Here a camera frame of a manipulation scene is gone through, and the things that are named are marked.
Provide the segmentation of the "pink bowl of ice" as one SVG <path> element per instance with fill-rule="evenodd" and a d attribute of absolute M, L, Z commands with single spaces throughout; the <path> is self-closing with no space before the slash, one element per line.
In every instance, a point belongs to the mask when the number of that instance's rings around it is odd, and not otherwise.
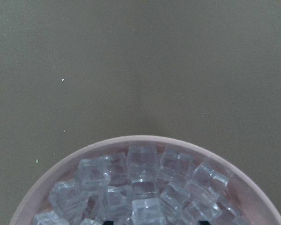
<path fill-rule="evenodd" d="M 30 225 L 35 214 L 50 211 L 48 195 L 55 182 L 73 177 L 82 158 L 98 157 L 127 151 L 131 145 L 155 145 L 159 151 L 174 147 L 194 155 L 196 163 L 206 160 L 220 173 L 229 176 L 230 182 L 224 190 L 226 197 L 233 202 L 253 225 L 281 225 L 281 215 L 266 194 L 241 170 L 220 156 L 191 143 L 181 140 L 153 136 L 131 135 L 107 139 L 88 145 L 65 157 L 49 169 L 28 191 L 16 209 L 10 224 Z"/>

